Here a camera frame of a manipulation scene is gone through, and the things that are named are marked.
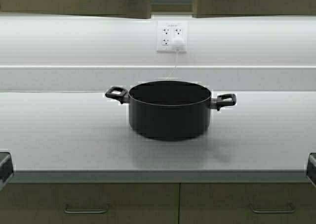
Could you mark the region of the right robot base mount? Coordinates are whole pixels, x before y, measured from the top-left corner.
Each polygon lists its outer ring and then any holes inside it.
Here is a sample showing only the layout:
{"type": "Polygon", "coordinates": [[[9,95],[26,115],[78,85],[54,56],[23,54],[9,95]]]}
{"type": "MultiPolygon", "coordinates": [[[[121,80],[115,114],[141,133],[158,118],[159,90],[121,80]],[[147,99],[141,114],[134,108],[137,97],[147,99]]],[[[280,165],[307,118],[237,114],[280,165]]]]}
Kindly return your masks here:
{"type": "Polygon", "coordinates": [[[306,166],[306,177],[315,186],[316,185],[316,154],[310,153],[306,166]]]}

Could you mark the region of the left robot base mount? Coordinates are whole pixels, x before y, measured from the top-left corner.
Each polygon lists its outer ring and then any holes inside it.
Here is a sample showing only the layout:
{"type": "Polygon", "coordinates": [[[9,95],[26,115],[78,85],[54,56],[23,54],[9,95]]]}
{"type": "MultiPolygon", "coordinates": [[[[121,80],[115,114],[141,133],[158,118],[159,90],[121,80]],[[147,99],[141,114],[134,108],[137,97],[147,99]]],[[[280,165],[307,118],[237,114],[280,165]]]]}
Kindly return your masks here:
{"type": "Polygon", "coordinates": [[[9,152],[0,153],[0,189],[2,190],[14,176],[12,157],[9,152]]]}

